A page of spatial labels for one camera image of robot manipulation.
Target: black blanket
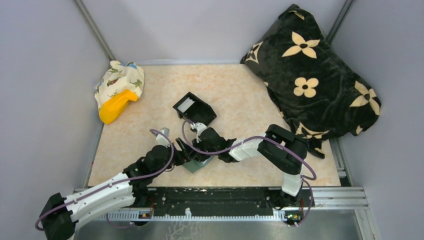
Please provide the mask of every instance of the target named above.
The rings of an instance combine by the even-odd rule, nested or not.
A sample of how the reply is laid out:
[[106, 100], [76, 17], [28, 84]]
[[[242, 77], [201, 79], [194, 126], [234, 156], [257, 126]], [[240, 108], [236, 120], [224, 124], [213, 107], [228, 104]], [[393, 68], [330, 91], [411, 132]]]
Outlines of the black blanket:
[[376, 92], [325, 41], [314, 16], [293, 4], [242, 58], [267, 86], [291, 131], [324, 158], [321, 144], [354, 136], [379, 117]]

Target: gray wall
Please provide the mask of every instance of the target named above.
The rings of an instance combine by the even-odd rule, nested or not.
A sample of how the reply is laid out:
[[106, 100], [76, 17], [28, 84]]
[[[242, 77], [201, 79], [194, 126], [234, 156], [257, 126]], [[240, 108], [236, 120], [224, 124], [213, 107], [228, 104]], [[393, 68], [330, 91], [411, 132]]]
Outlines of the gray wall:
[[1, 1], [0, 239], [46, 239], [49, 196], [84, 184], [108, 61], [71, 0]]
[[382, 102], [373, 127], [341, 142], [383, 240], [424, 236], [423, 16], [423, 0], [358, 0], [333, 42]]
[[[113, 54], [139, 64], [238, 63], [293, 0], [84, 0]], [[328, 33], [345, 0], [297, 0]]]

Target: wooden table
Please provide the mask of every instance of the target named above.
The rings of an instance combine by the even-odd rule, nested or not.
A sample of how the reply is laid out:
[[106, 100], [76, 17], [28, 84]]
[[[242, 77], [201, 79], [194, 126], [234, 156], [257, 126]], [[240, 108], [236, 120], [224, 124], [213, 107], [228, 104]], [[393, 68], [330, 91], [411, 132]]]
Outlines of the wooden table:
[[[143, 67], [145, 86], [141, 98], [131, 102], [112, 124], [105, 125], [92, 166], [89, 186], [97, 185], [121, 172], [157, 143], [149, 129], [170, 129], [170, 139], [182, 138], [181, 124], [172, 106], [187, 92], [208, 103], [217, 114], [209, 125], [222, 137], [247, 138], [264, 133], [270, 124], [285, 129], [266, 86], [242, 64], [160, 65]], [[187, 137], [195, 134], [188, 130]], [[322, 144], [325, 159], [308, 153], [306, 161], [317, 174], [312, 186], [340, 186], [328, 141]], [[311, 175], [303, 167], [302, 173]], [[182, 166], [153, 180], [154, 187], [275, 187], [282, 174], [264, 157], [225, 163], [217, 157], [195, 173]]]

